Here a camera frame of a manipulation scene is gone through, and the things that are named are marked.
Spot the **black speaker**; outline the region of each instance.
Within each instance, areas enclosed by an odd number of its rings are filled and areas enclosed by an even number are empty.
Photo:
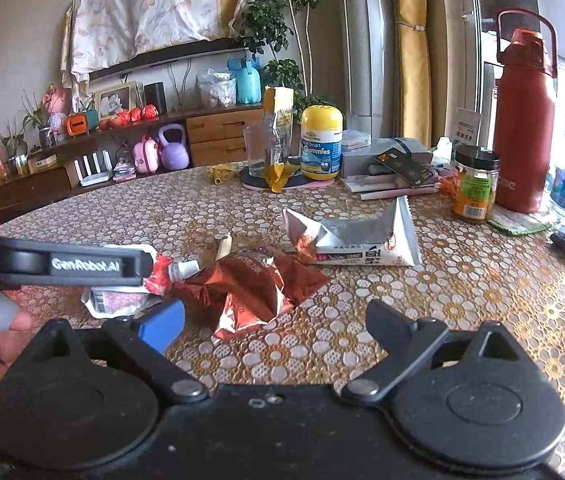
[[[161,82],[145,85],[145,104],[154,105],[159,114],[166,114],[165,86]]]

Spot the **silver snack bag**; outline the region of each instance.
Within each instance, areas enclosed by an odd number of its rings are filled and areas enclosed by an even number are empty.
[[[406,196],[393,200],[378,218],[317,222],[291,209],[283,210],[282,216],[305,263],[408,267],[421,263]]]

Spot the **wooden drawer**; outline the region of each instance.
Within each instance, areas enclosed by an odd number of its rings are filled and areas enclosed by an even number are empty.
[[[194,166],[211,166],[246,160],[245,139],[212,140],[191,144]]]
[[[0,209],[52,197],[71,190],[65,168],[34,173],[0,186]]]
[[[243,126],[258,124],[262,122],[263,118],[262,108],[192,117],[186,120],[189,143],[197,144],[210,140],[237,139],[243,135]]]

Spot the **pink bag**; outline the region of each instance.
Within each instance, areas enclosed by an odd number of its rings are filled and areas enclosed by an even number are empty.
[[[158,169],[160,161],[158,146],[157,141],[143,136],[133,147],[133,163],[138,173],[154,173]]]

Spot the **patterned tablecloth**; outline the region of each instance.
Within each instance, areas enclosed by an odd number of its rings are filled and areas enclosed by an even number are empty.
[[[365,331],[371,298],[409,317],[434,316],[452,328],[484,319],[505,322],[565,402],[565,255],[546,235],[509,237],[453,219],[444,196],[410,200],[423,264],[322,267],[330,282],[291,314],[230,343],[188,326],[168,357],[209,386],[218,382],[336,382],[342,385],[383,357]],[[209,262],[231,232],[234,248],[284,240],[280,212],[316,219],[373,217],[385,201],[362,202],[344,187],[274,195],[242,189],[236,179],[214,186],[207,169],[180,171],[82,194],[24,215],[0,234],[85,244],[149,243],[179,260]],[[80,290],[26,287],[19,303],[37,317],[74,327],[97,326]],[[565,476],[565,437],[551,464]]]

